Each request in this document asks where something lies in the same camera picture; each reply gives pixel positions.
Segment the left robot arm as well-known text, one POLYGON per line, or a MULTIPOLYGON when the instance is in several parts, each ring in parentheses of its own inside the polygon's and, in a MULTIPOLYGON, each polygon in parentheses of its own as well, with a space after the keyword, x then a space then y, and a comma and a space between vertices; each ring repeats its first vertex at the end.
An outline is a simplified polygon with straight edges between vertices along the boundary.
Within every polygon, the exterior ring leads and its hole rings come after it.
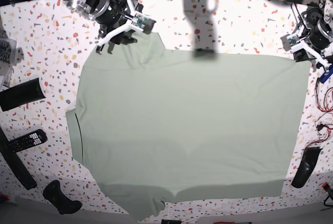
POLYGON ((319 0, 317 8, 297 13, 298 28, 287 37, 294 59, 298 60, 297 56, 314 59, 317 68, 322 67, 327 76, 332 71, 332 57, 325 56, 326 49, 332 45, 332 0, 319 0))

